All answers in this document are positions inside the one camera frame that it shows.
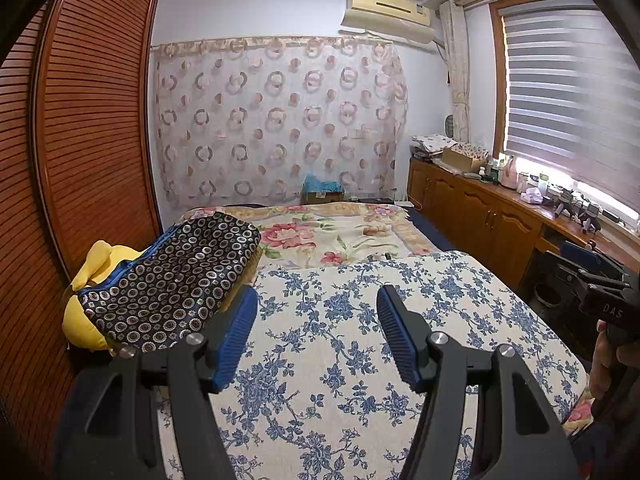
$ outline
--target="human hand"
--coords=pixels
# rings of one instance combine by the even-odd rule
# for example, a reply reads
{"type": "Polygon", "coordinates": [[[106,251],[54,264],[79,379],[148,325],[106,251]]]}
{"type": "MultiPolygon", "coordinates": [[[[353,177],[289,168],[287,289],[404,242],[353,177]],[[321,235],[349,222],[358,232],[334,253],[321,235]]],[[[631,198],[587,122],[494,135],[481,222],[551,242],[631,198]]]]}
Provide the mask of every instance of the human hand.
{"type": "MultiPolygon", "coordinates": [[[[596,325],[598,339],[593,351],[593,364],[589,378],[591,395],[600,400],[611,386],[609,368],[613,361],[613,346],[607,339],[607,323],[599,320],[596,325]]],[[[623,365],[640,368],[640,342],[619,346],[616,359],[623,365]]]]}

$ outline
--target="floral blanket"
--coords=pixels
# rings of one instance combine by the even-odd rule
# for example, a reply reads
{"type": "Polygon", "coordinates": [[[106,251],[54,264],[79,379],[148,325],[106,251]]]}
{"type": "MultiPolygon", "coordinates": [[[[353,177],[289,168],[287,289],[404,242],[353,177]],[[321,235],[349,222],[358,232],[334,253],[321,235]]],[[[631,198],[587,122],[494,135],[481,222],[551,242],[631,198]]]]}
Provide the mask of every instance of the floral blanket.
{"type": "MultiPolygon", "coordinates": [[[[408,309],[460,343],[510,342],[564,419],[586,384],[578,359],[491,272],[459,252],[258,274],[258,316],[234,382],[211,404],[241,480],[397,479],[423,398],[401,382],[378,324],[392,283],[408,309]]],[[[468,389],[454,478],[465,479],[477,390],[468,389]]],[[[169,478],[182,477],[170,403],[159,393],[169,478]]]]}
{"type": "Polygon", "coordinates": [[[262,232],[259,267],[308,269],[350,264],[388,253],[392,258],[439,252],[395,205],[333,202],[276,207],[199,207],[179,222],[224,211],[262,232]]]}

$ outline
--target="blue floral fabric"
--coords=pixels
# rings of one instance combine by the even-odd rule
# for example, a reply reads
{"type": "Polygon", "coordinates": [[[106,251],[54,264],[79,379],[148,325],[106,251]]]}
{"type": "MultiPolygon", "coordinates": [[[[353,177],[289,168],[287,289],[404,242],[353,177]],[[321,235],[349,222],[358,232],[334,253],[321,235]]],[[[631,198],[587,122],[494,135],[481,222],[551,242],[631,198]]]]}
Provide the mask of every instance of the blue floral fabric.
{"type": "MultiPolygon", "coordinates": [[[[401,382],[376,315],[391,283],[409,310],[460,343],[511,343],[568,415],[586,385],[578,359],[507,286],[467,254],[447,252],[321,269],[265,267],[258,317],[234,382],[210,400],[241,480],[399,478],[424,398],[401,382]]],[[[468,388],[453,478],[466,479],[477,391],[468,388]]],[[[166,391],[165,469],[182,477],[166,391]]]]}

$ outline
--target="wooden wardrobe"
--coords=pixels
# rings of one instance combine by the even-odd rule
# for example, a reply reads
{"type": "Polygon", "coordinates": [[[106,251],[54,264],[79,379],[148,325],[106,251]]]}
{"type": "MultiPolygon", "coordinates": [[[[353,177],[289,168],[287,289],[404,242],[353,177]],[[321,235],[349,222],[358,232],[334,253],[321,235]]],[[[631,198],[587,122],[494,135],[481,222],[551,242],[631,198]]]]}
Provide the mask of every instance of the wooden wardrobe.
{"type": "Polygon", "coordinates": [[[45,477],[76,373],[63,292],[96,240],[142,250],[161,230],[146,126],[156,2],[50,0],[0,68],[0,435],[45,477]]]}

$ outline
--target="circle pattern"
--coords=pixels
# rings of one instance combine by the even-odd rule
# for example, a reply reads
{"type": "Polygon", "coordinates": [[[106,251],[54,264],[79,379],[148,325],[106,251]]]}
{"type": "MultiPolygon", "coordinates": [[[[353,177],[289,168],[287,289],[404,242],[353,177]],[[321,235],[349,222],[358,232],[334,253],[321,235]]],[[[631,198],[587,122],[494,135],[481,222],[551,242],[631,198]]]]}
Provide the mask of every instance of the circle pattern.
{"type": "Polygon", "coordinates": [[[170,348],[211,319],[259,243],[257,228],[222,212],[191,219],[110,276],[110,286],[83,289],[78,299],[115,342],[143,352],[170,348]]]}

